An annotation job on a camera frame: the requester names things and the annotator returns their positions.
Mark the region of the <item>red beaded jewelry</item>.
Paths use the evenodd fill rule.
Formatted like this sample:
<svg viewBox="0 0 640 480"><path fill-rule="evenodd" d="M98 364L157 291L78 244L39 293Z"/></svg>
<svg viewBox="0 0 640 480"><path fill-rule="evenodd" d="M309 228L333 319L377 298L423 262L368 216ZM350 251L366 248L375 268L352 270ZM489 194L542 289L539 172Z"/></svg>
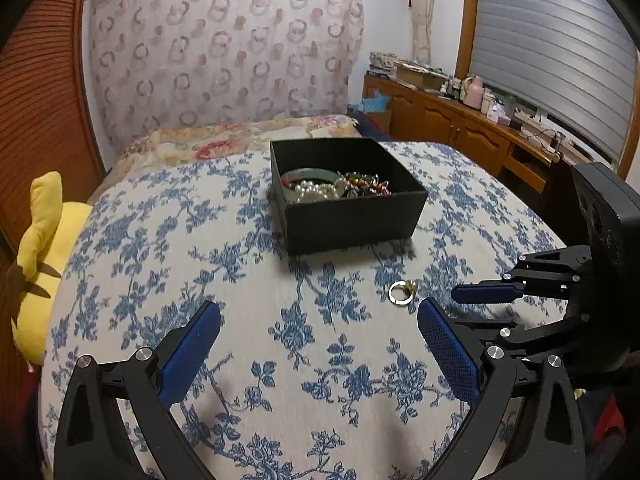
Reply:
<svg viewBox="0 0 640 480"><path fill-rule="evenodd" d="M376 174L362 174L361 172L340 174L334 182L334 188L345 198L390 196L388 183L381 181Z"/></svg>

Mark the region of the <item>black jewelry box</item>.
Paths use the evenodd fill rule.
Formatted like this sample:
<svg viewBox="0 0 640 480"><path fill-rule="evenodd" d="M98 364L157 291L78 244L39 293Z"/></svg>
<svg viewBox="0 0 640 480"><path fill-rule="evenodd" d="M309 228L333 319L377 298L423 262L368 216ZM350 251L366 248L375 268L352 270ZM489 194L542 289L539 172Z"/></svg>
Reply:
<svg viewBox="0 0 640 480"><path fill-rule="evenodd" d="M291 256L327 252L412 235L427 190L389 151L367 138L281 140L270 143L272 190L285 247ZM319 169L379 177L390 192L383 196L341 197L293 203L282 178L299 169Z"/></svg>

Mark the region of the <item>green jade bangle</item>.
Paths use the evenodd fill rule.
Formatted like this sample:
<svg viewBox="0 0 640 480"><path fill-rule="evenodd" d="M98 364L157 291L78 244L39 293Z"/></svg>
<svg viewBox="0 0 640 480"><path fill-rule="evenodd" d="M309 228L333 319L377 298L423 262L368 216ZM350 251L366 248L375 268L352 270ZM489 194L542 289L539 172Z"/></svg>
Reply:
<svg viewBox="0 0 640 480"><path fill-rule="evenodd" d="M281 184L288 190L300 193L311 185L334 185L341 176L334 171L320 168L300 168L288 171L280 177Z"/></svg>

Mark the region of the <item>blue floral cloth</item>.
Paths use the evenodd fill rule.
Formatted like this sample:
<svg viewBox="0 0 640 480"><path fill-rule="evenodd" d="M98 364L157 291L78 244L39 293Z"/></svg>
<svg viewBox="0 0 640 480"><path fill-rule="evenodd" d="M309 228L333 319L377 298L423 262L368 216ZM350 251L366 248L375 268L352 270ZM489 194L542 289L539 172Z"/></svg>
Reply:
<svg viewBox="0 0 640 480"><path fill-rule="evenodd" d="M388 301L418 283L453 316L536 326L558 300L460 306L454 285L498 278L560 238L459 152L392 143L424 185L410 240L290 257L267 153L151 172L112 186L66 266L50 316L39 431L52 458L80 356L100 362L154 347L205 300L222 327L172 414L221 479L416 479L468 414L426 348L416 307Z"/></svg>

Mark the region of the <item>wooden sideboard cabinet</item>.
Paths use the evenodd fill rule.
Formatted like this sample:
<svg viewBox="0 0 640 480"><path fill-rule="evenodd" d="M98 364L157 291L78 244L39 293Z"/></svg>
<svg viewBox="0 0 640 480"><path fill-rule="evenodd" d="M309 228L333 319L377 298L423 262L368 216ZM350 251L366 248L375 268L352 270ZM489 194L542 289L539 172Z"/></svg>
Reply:
<svg viewBox="0 0 640 480"><path fill-rule="evenodd" d="M537 195L570 174L565 160L457 101L365 76L363 95L370 98L375 93L390 98L388 134L396 141L448 145L502 182Z"/></svg>

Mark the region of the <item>pink tissue box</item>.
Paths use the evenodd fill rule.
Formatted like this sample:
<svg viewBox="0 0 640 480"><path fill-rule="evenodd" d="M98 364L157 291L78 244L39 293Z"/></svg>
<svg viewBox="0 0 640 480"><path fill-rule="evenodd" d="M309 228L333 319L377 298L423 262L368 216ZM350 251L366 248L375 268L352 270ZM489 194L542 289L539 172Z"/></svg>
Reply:
<svg viewBox="0 0 640 480"><path fill-rule="evenodd" d="M497 125L508 126L511 123L511 117L499 103L494 103L489 107L486 118Z"/></svg>

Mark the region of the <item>pink thermos jug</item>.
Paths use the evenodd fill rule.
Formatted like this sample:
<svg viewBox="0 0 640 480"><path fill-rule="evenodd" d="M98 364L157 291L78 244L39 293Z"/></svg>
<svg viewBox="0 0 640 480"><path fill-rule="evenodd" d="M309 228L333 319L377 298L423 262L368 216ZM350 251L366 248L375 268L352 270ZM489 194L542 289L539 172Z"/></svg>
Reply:
<svg viewBox="0 0 640 480"><path fill-rule="evenodd" d="M462 103L474 110L480 110L483 102L484 80L480 76L469 76L462 81Z"/></svg>

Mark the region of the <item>blue gift bag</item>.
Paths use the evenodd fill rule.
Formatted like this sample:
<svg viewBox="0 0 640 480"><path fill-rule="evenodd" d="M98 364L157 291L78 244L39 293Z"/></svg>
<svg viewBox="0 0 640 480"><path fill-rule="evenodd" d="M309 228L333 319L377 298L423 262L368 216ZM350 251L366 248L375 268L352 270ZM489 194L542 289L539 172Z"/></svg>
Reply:
<svg viewBox="0 0 640 480"><path fill-rule="evenodd" d="M390 104L390 97L384 96L378 89L374 89L370 96L362 98L358 103L349 104L347 111L349 115L360 114L380 114L385 113Z"/></svg>

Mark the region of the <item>yellow plush toy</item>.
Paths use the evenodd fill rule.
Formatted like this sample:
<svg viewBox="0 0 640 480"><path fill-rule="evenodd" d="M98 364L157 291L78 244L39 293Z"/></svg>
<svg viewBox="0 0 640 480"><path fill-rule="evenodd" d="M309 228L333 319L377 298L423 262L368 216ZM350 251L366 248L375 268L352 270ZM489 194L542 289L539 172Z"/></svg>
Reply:
<svg viewBox="0 0 640 480"><path fill-rule="evenodd" d="M6 292L15 347L29 364L40 366L58 285L92 207L63 200L56 171L32 181L29 205L32 222L6 274Z"/></svg>

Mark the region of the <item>cardboard box on cabinet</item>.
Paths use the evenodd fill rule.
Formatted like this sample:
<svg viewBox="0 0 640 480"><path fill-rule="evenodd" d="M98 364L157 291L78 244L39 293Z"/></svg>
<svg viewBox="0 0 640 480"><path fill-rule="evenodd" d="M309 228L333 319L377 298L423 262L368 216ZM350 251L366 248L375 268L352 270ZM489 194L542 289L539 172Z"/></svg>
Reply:
<svg viewBox="0 0 640 480"><path fill-rule="evenodd" d="M419 65L398 63L396 79L404 84L412 84L422 90L439 90L448 77L437 70L431 70Z"/></svg>

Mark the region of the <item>grey window blind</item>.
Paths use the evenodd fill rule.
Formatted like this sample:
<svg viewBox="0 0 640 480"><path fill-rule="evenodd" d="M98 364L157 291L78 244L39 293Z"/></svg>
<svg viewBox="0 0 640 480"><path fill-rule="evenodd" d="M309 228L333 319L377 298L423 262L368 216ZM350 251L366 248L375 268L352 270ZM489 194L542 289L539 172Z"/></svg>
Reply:
<svg viewBox="0 0 640 480"><path fill-rule="evenodd" d="M636 47L606 0L477 0L470 71L623 153Z"/></svg>

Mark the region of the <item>floral bed quilt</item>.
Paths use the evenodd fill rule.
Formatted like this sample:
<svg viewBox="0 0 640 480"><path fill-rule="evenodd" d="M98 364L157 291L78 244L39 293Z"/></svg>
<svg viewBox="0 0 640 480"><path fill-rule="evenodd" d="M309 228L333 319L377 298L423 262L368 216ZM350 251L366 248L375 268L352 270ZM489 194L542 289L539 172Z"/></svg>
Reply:
<svg viewBox="0 0 640 480"><path fill-rule="evenodd" d="M123 180L207 159L266 152L272 141L358 138L358 122L346 115L235 122L198 128L158 129L135 140L88 199L90 205Z"/></svg>

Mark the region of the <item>brown louvered wardrobe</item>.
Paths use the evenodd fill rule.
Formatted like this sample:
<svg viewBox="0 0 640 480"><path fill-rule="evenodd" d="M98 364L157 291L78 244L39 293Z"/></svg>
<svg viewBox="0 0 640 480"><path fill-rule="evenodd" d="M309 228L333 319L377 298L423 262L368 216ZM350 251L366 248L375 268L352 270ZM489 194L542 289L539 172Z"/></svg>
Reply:
<svg viewBox="0 0 640 480"><path fill-rule="evenodd" d="M82 71L85 0L32 0L1 50L1 267L29 225L29 187L58 171L68 200L86 200L105 169Z"/></svg>

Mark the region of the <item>beige side curtain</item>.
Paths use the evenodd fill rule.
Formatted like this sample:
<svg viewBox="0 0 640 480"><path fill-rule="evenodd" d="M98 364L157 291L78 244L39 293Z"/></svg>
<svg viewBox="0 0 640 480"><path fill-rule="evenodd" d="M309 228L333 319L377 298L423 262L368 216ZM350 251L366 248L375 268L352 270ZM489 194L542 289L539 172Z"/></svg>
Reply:
<svg viewBox="0 0 640 480"><path fill-rule="evenodd" d="M415 61L430 64L431 33L435 0L410 0L412 24L412 56Z"/></svg>

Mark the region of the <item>circle patterned sheer curtain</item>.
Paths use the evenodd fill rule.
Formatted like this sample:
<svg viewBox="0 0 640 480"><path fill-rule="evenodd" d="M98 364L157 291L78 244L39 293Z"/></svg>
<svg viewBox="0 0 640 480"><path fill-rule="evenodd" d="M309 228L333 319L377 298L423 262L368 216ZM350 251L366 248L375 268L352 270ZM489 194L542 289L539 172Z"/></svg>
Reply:
<svg viewBox="0 0 640 480"><path fill-rule="evenodd" d="M341 114L362 0L89 0L91 79L117 153L158 129Z"/></svg>

